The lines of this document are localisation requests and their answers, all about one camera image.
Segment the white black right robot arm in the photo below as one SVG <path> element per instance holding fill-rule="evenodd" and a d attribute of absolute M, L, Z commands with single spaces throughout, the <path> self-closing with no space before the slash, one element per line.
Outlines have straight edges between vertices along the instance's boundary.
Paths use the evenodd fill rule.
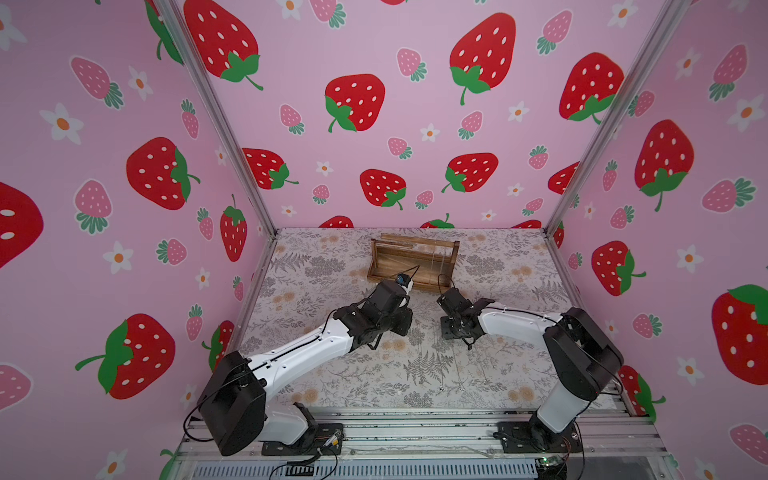
<path fill-rule="evenodd" d="M 562 436 L 609 383 L 618 379 L 624 357 L 583 309 L 571 307 L 548 316 L 504 306 L 492 299 L 471 302 L 457 288 L 437 299 L 442 337 L 461 340 L 468 349 L 484 335 L 511 338 L 544 348 L 558 381 L 528 423 L 536 448 Z"/>

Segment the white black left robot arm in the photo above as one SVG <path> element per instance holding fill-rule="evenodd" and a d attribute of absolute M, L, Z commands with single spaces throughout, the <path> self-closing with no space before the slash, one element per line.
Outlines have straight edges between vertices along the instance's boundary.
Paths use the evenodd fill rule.
<path fill-rule="evenodd" d="M 241 452 L 254 442 L 282 445 L 301 455 L 325 438 L 302 403 L 269 402 L 286 385 L 324 363 L 366 346 L 378 347 L 383 334 L 406 336 L 412 278 L 398 274 L 380 281 L 365 298 L 330 312 L 323 325 L 268 352 L 243 356 L 232 351 L 214 366 L 194 411 L 201 415 L 221 455 Z"/>

